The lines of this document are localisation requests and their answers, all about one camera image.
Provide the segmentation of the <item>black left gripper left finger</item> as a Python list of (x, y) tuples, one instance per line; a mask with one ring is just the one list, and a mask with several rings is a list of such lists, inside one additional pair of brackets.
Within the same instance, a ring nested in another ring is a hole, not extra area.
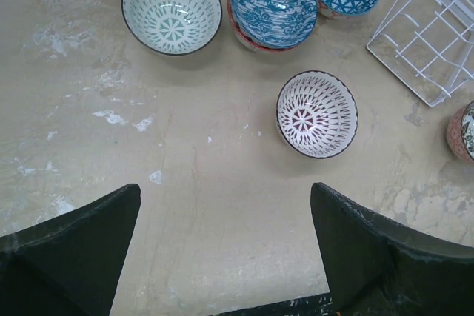
[(140, 206), (127, 184), (1, 237), (1, 314), (108, 315)]

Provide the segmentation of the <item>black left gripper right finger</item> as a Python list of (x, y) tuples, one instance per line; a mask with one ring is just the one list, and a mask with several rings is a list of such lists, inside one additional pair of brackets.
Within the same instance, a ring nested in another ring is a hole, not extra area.
[(473, 248), (409, 228), (323, 183), (310, 208), (340, 315), (472, 315)]

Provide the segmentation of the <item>orange floral pattern bowl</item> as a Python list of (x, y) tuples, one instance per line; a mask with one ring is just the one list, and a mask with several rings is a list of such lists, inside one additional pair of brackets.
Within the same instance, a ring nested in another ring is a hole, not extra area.
[(460, 108), (449, 120), (446, 140), (458, 159), (473, 165), (473, 101)]

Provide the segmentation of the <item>white bowl maroon pattern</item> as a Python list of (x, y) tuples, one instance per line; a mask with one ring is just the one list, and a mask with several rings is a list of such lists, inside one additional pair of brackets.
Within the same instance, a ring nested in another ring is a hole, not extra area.
[(305, 157), (336, 157), (356, 136), (356, 101), (347, 86), (330, 73), (298, 73), (278, 94), (276, 128), (285, 144)]

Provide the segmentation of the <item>white bowl green pattern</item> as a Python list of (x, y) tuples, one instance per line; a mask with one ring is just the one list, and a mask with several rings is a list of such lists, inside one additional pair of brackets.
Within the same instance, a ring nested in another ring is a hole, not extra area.
[(185, 56), (206, 47), (222, 23), (221, 0), (121, 0), (134, 38), (155, 53)]

